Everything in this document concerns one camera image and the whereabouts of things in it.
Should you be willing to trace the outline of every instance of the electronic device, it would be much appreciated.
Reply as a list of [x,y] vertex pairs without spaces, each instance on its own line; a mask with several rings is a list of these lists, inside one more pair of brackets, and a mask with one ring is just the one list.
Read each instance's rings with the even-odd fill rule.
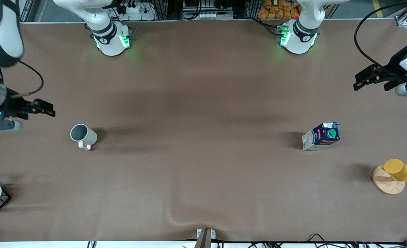
[[20,60],[23,56],[24,47],[19,29],[19,14],[18,0],[0,0],[0,72],[3,67],[10,67],[20,62],[36,72],[40,76],[42,84],[35,91],[18,94],[18,92],[7,88],[3,78],[0,78],[0,132],[21,130],[22,123],[13,121],[9,117],[27,120],[30,113],[55,116],[51,103],[41,99],[29,102],[23,98],[23,96],[33,94],[41,89],[43,77]]

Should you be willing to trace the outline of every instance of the brown table surface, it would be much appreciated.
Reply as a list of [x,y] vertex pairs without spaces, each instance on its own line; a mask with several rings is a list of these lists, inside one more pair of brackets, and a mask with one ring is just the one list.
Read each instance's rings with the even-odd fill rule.
[[[389,196],[370,180],[388,159],[407,164],[407,97],[353,91],[370,64],[353,44],[358,22],[325,21],[304,55],[252,21],[143,23],[113,58],[82,24],[21,25],[23,61],[46,80],[36,97],[57,116],[0,134],[13,195],[0,241],[178,240],[199,227],[225,240],[407,239],[407,185]],[[407,34],[369,20],[359,40],[387,63]],[[16,91],[39,83],[20,64],[3,72]],[[300,150],[327,121],[342,139]],[[70,139],[78,123],[98,132],[94,151]]]

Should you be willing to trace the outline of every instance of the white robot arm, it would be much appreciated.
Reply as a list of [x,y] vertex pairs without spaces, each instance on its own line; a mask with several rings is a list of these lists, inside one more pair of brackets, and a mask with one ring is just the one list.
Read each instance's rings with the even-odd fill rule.
[[65,8],[83,19],[94,34],[96,46],[105,55],[119,55],[130,49],[131,29],[112,21],[102,8],[110,5],[112,0],[54,0],[55,4]]
[[[23,56],[19,22],[18,0],[0,0],[0,68],[15,65]],[[55,116],[52,104],[41,99],[26,101],[18,92],[7,88],[0,79],[0,132],[14,132],[22,127],[21,122],[5,118],[27,120],[30,113]]]
[[398,96],[407,96],[407,46],[392,56],[386,66],[372,64],[355,75],[355,91],[372,83],[389,81],[384,85],[384,90],[395,88]]
[[0,67],[9,67],[23,56],[18,0],[0,0]]
[[314,45],[318,28],[325,17],[323,5],[345,3],[350,0],[298,0],[302,11],[297,20],[291,19],[283,25],[288,26],[287,38],[281,47],[289,52],[302,54]]

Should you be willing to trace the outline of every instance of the cable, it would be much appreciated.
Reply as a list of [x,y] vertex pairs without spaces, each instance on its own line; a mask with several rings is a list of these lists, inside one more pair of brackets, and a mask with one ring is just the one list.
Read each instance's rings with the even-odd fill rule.
[[252,245],[250,245],[248,248],[251,248],[251,247],[255,247],[255,248],[258,248],[257,246],[256,246],[256,244],[259,244],[259,243],[252,243]]
[[354,33],[354,35],[353,35],[353,41],[355,42],[355,45],[356,45],[356,48],[358,49],[358,51],[359,51],[364,57],[366,57],[369,61],[371,61],[372,63],[374,63],[375,65],[377,65],[378,67],[380,67],[380,69],[382,69],[384,72],[386,72],[386,73],[388,73],[390,76],[392,76],[392,79],[397,79],[398,76],[397,76],[396,74],[390,72],[388,69],[386,69],[386,68],[385,68],[384,66],[382,66],[380,63],[378,63],[378,62],[375,61],[373,58],[371,58],[369,55],[367,55],[365,52],[363,52],[363,50],[361,49],[361,47],[360,47],[359,44],[358,44],[358,41],[357,41],[357,39],[356,39],[356,35],[358,34],[358,30],[359,30],[359,28],[361,27],[361,25],[363,24],[363,22],[364,22],[365,20],[367,20],[371,15],[373,15],[373,14],[375,14],[375,13],[377,13],[378,11],[381,11],[381,10],[383,10],[383,9],[395,7],[395,6],[398,6],[398,5],[402,5],[402,4],[404,4],[404,3],[407,3],[407,1],[405,1],[405,2],[400,2],[400,3],[395,3],[395,4],[391,4],[391,5],[387,5],[387,6],[378,8],[378,9],[376,9],[376,10],[370,12],[367,16],[365,16],[365,17],[361,20],[361,22],[359,22],[358,26],[356,26],[356,30],[355,30],[355,33]]
[[120,14],[118,14],[114,8],[109,8],[108,10],[109,10],[109,11],[107,11],[108,14],[111,14],[111,11],[110,11],[110,10],[113,10],[113,12],[114,12],[114,14],[115,14],[114,17],[117,19],[117,21],[119,21],[119,22],[121,21],[121,20],[119,19]]
[[22,64],[23,64],[24,66],[26,66],[27,68],[33,70],[33,71],[38,75],[38,77],[40,77],[41,84],[40,84],[40,86],[39,86],[36,90],[34,90],[34,91],[29,91],[28,93],[13,95],[13,96],[11,97],[11,98],[13,98],[13,99],[35,94],[35,93],[37,93],[38,91],[40,91],[41,88],[43,88],[43,85],[44,85],[43,76],[42,76],[39,72],[37,72],[36,69],[34,69],[32,66],[28,65],[27,63],[24,63],[23,61],[18,61],[18,62],[22,63]]
[[335,7],[334,12],[332,12],[332,13],[328,16],[328,18],[332,18],[332,16],[335,14],[335,12],[337,11],[337,9],[338,9],[339,6],[340,6],[340,5],[337,5],[337,6]]
[[1,79],[1,84],[5,84],[5,79],[3,78],[3,72],[2,69],[0,68],[0,79]]
[[244,14],[245,12],[243,12],[242,14],[224,14],[224,16],[242,16]]
[[164,14],[164,13],[161,13],[161,12],[159,12],[158,11],[158,9],[156,8],[156,5],[153,3],[153,6],[150,4],[150,3],[148,3],[148,5],[150,5],[150,9],[152,9],[152,10],[154,10],[156,13],[158,13],[159,15],[161,15],[162,16],[162,19],[164,20],[164,17],[168,17],[168,15],[167,14]]
[[325,245],[326,245],[326,247],[327,247],[328,245],[330,245],[330,246],[334,246],[334,247],[338,247],[338,248],[347,248],[347,247],[344,247],[344,246],[334,245],[334,244],[326,243],[326,242],[325,242],[324,244],[319,245],[318,248],[320,248],[320,247],[322,247],[322,246],[325,246]]
[[198,17],[200,15],[200,12],[202,11],[202,3],[200,2],[200,0],[196,0],[197,5],[196,5],[196,12],[193,14],[192,17],[183,17],[183,19],[185,20],[193,20],[196,17]]
[[95,248],[96,247],[96,241],[89,241],[87,243],[87,248]]
[[323,239],[323,237],[320,234],[311,234],[309,236],[309,239],[306,241],[306,243],[311,241],[315,236],[318,236],[321,240],[323,240],[324,244],[326,245],[326,248],[328,248],[326,241]]
[[282,36],[280,33],[274,33],[272,30],[270,30],[270,29],[268,28],[268,27],[277,28],[277,25],[266,24],[266,23],[262,22],[261,20],[256,19],[256,18],[254,18],[254,17],[245,17],[245,19],[251,19],[251,20],[257,22],[258,24],[260,24],[260,25],[262,25],[263,27],[265,27],[266,30],[267,30],[269,33],[273,34],[273,35]]
[[136,35],[136,31],[138,30],[139,22],[136,22],[135,31],[132,33],[132,37]]

